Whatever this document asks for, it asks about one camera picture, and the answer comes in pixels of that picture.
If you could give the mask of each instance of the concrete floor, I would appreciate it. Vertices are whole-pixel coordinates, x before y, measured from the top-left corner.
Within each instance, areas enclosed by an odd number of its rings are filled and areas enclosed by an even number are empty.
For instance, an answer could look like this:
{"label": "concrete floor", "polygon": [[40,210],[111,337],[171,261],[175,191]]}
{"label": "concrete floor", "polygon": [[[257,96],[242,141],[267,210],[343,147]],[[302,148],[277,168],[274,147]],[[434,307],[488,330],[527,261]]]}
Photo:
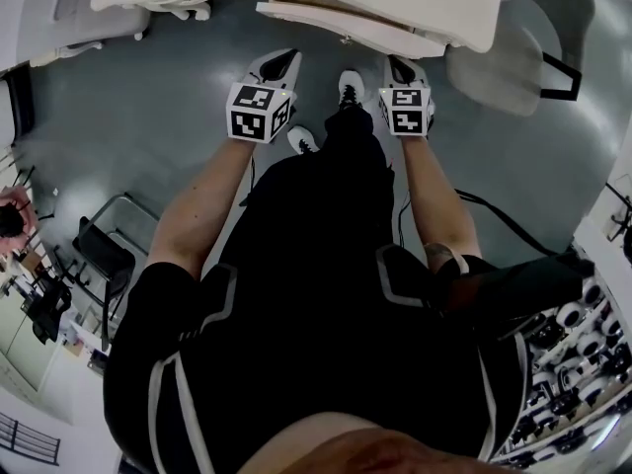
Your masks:
{"label": "concrete floor", "polygon": [[[304,54],[291,123],[312,129],[317,140],[325,136],[323,120],[337,108],[340,72],[353,67],[362,74],[371,95],[365,106],[393,159],[399,209],[406,193],[402,153],[376,116],[384,56],[359,44],[342,45],[324,30],[264,17],[254,8],[252,0],[218,0],[207,22],[156,15],[141,42],[109,40],[102,51],[33,71],[37,126],[16,151],[23,167],[37,166],[40,212],[56,201],[56,217],[42,231],[46,242],[61,244],[70,255],[79,217],[92,215],[117,193],[130,192],[160,213],[225,138],[231,84],[252,59],[282,47]],[[502,14],[526,26],[544,50],[559,54],[555,32],[534,4],[507,2]],[[543,101],[532,118],[477,105],[449,85],[442,58],[423,60],[437,104],[431,143],[454,185],[494,203],[551,249],[566,248],[602,190],[626,133],[631,29],[632,4],[597,0],[580,100]],[[554,73],[546,77],[551,87],[557,85]],[[258,177],[291,152],[285,131],[273,145],[259,146]],[[247,174],[237,200],[248,180]],[[54,188],[57,198],[51,196]],[[240,211],[233,209],[215,257]],[[478,206],[472,212],[492,264],[538,257],[493,214]],[[121,206],[102,226],[112,223],[148,247],[154,228],[149,219]],[[420,255],[410,211],[404,233],[407,248]]]}

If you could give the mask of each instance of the sneaker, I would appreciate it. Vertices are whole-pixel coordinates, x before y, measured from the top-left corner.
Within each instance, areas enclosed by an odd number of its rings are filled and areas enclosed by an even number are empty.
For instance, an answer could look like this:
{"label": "sneaker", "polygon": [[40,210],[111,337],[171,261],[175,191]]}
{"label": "sneaker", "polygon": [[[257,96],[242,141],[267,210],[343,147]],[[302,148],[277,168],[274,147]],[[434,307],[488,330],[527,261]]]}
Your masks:
{"label": "sneaker", "polygon": [[355,70],[345,70],[338,81],[340,91],[340,109],[350,106],[362,107],[364,100],[364,83]]}
{"label": "sneaker", "polygon": [[295,126],[287,133],[287,140],[298,154],[316,153],[320,151],[314,135],[303,126]]}

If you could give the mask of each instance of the railing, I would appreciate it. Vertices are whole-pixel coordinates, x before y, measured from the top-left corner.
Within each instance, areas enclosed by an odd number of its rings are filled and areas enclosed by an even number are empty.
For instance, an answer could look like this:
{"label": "railing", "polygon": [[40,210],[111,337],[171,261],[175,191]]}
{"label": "railing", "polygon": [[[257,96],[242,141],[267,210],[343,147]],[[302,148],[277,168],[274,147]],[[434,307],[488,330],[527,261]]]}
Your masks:
{"label": "railing", "polygon": [[32,460],[59,465],[58,438],[42,434],[0,413],[0,447]]}

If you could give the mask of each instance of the person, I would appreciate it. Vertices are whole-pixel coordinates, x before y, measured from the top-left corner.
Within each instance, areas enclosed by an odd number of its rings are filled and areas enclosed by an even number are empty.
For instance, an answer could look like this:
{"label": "person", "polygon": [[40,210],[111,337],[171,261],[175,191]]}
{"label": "person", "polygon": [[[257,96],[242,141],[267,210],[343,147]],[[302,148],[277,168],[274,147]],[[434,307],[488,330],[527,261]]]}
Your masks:
{"label": "person", "polygon": [[427,307],[492,269],[472,217],[427,140],[401,138],[428,268],[394,246],[360,75],[339,89],[322,149],[289,132],[299,154],[255,185],[203,278],[256,144],[227,139],[165,210],[104,382],[113,437],[147,472],[503,470],[476,460],[494,421],[478,342]]}

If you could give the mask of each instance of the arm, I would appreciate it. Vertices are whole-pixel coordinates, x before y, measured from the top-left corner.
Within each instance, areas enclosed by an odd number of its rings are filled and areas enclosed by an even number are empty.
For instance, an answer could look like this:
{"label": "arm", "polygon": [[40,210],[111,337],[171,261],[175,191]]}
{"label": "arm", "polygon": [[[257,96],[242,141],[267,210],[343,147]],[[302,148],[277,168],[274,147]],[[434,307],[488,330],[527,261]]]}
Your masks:
{"label": "arm", "polygon": [[163,213],[147,267],[175,264],[199,279],[248,167],[254,142],[227,139],[195,180]]}
{"label": "arm", "polygon": [[413,216],[431,271],[436,273],[452,258],[441,245],[461,255],[480,258],[472,216],[450,185],[428,142],[419,137],[402,137],[402,146]]}

